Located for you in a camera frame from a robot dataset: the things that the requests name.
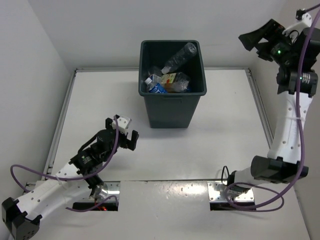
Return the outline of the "blue label water bottle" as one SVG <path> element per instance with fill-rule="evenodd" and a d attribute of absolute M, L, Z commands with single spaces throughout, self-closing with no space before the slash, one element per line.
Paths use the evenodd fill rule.
<path fill-rule="evenodd" d="M 150 77 L 148 77 L 144 83 L 146 84 L 146 89 L 148 93 L 160 93 L 166 94 L 167 91 L 165 88 L 160 85 L 158 82 L 153 81 Z"/>

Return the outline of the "clear bottle red blue label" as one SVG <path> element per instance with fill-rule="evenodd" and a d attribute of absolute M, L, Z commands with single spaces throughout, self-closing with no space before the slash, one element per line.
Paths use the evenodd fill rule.
<path fill-rule="evenodd" d="M 163 74 L 159 67 L 152 66 L 147 70 L 147 75 L 152 79 L 153 82 L 160 83 Z"/>

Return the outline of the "apple label clear bottle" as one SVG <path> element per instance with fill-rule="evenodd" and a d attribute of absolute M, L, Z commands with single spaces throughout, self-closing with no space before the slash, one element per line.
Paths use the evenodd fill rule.
<path fill-rule="evenodd" d="M 183 72 L 164 74 L 160 78 L 160 84 L 168 93 L 186 93 L 190 90 L 191 79 Z"/>

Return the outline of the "clear ribbed bottle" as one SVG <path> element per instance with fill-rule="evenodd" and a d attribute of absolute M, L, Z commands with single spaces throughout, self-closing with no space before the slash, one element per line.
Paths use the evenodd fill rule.
<path fill-rule="evenodd" d="M 164 64 L 164 67 L 161 69 L 161 73 L 166 75 L 175 72 L 190 59 L 196 56 L 197 53 L 197 47 L 192 42 L 188 42 L 183 46 L 183 48 L 169 58 L 169 60 Z"/>

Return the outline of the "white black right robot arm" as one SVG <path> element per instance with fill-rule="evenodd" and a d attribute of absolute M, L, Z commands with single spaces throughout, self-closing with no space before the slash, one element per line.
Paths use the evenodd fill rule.
<path fill-rule="evenodd" d="M 310 23 L 285 28 L 269 20 L 259 29 L 241 34 L 244 48 L 256 48 L 259 58 L 278 64 L 278 114 L 272 145 L 266 157 L 255 156 L 250 167 L 234 171 L 227 179 L 228 191 L 246 193 L 265 183 L 290 184 L 308 175 L 301 163 L 300 131 L 316 94 L 318 75 L 312 69 L 320 53 L 320 30 Z"/>

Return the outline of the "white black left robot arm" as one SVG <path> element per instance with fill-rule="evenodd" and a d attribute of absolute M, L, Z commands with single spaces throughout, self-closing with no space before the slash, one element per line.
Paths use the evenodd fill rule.
<path fill-rule="evenodd" d="M 29 240 L 40 229 L 41 221 L 54 211 L 65 208 L 73 211 L 80 199 L 93 199 L 88 208 L 99 208 L 109 199 L 108 186 L 98 174 L 109 164 L 118 148 L 134 151 L 139 133 L 133 130 L 128 138 L 131 119 L 115 115 L 105 120 L 105 128 L 84 143 L 56 174 L 47 175 L 39 186 L 18 198 L 9 197 L 1 204 L 2 221 L 14 240 Z"/>

